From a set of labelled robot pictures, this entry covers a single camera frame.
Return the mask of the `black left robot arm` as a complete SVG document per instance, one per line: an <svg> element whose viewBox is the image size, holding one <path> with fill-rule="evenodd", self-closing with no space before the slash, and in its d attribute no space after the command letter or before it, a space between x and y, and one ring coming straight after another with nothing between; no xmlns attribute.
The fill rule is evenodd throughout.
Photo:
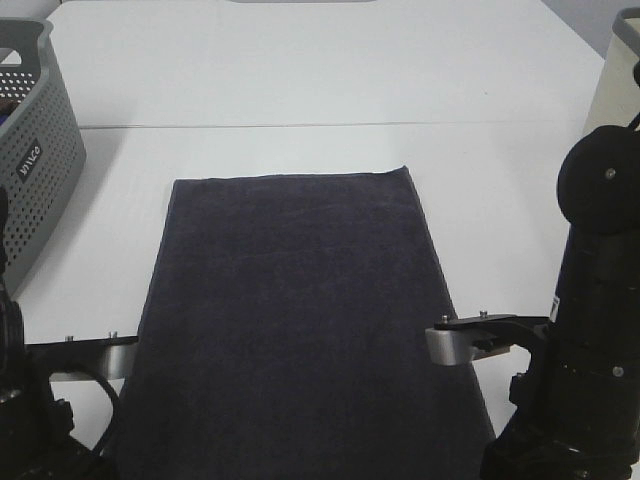
<svg viewBox="0 0 640 480"><path fill-rule="evenodd" d="M82 373L108 396L112 414L96 445L71 436L71 404L55 399L50 377ZM48 367L25 345L20 307L1 286L1 477L3 479L117 479L113 460L102 455L120 419L120 401L104 375L79 364Z"/></svg>

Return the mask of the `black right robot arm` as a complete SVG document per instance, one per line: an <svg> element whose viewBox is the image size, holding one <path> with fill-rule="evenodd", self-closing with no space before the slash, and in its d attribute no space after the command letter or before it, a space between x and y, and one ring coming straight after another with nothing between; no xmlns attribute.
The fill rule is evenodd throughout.
<svg viewBox="0 0 640 480"><path fill-rule="evenodd" d="M627 479L639 458L639 133L605 125L557 181L569 221L545 345L516 375L516 412L484 479Z"/></svg>

